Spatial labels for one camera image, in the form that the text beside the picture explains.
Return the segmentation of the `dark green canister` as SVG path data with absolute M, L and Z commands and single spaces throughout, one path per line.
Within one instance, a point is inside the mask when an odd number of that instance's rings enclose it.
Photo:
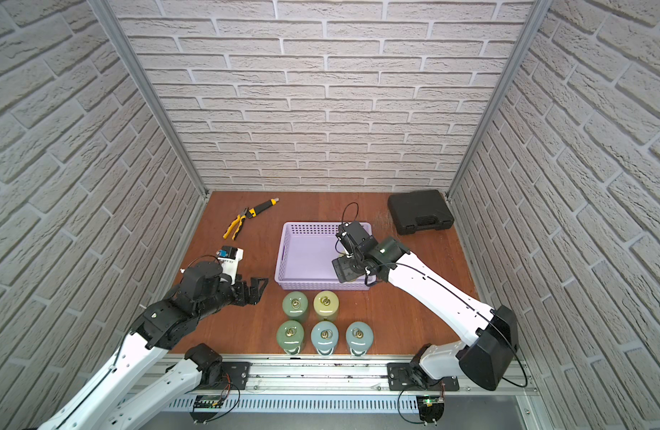
M 284 322 L 277 330 L 276 340 L 279 347 L 286 354 L 300 354 L 305 346 L 305 331 L 303 325 L 294 320 Z
M 289 320 L 306 322 L 309 315 L 308 297 L 300 291 L 290 292 L 282 301 L 282 311 Z

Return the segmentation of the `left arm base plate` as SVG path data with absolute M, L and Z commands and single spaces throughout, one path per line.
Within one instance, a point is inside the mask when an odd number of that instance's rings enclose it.
M 210 365 L 203 373 L 197 390 L 223 390 L 233 383 L 238 389 L 245 389 L 252 363 L 245 361 L 225 361 Z

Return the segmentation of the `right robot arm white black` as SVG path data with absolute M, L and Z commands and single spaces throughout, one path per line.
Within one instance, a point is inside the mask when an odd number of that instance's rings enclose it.
M 421 348 L 407 372 L 410 386 L 426 389 L 462 374 L 484 390 L 498 388 L 518 359 L 518 322 L 510 308 L 493 308 L 465 294 L 401 242 L 395 238 L 379 242 L 357 221 L 342 222 L 336 237 L 346 251 L 333 260 L 338 281 L 364 277 L 389 283 L 421 302 L 460 339 Z

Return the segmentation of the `yellow-green canister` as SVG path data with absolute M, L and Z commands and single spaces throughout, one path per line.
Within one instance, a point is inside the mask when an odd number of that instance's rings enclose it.
M 337 319 L 340 300 L 331 290 L 320 291 L 315 295 L 313 308 L 320 321 L 334 322 Z

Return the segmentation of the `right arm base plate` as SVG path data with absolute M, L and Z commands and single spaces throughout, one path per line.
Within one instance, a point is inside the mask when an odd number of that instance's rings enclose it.
M 459 380 L 456 376 L 445 376 L 439 380 L 432 379 L 424 372 L 416 370 L 410 363 L 388 363 L 386 365 L 389 390 L 401 392 L 412 391 L 441 391 L 458 392 Z

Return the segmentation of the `blue-grey canister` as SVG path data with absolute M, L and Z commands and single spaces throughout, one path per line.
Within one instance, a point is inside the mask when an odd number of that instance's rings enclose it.
M 331 356 L 337 347 L 340 333 L 333 322 L 324 320 L 313 327 L 310 339 L 319 355 Z
M 375 336 L 371 327 L 364 322 L 350 324 L 345 335 L 351 356 L 365 356 L 372 347 Z

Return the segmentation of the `lilac perforated plastic basket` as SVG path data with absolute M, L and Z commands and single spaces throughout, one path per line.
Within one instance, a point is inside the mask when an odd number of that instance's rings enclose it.
M 274 274 L 284 290 L 368 290 L 364 278 L 340 283 L 332 261 L 345 249 L 336 243 L 340 222 L 286 222 Z

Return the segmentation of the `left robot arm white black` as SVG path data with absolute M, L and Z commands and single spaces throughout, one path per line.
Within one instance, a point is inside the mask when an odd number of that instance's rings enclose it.
M 199 387 L 230 387 L 222 356 L 201 343 L 161 378 L 133 396 L 129 390 L 204 318 L 226 306 L 256 305 L 269 281 L 243 281 L 235 260 L 186 268 L 182 280 L 131 324 L 113 356 L 71 401 L 41 424 L 43 429 L 140 428 L 169 403 Z

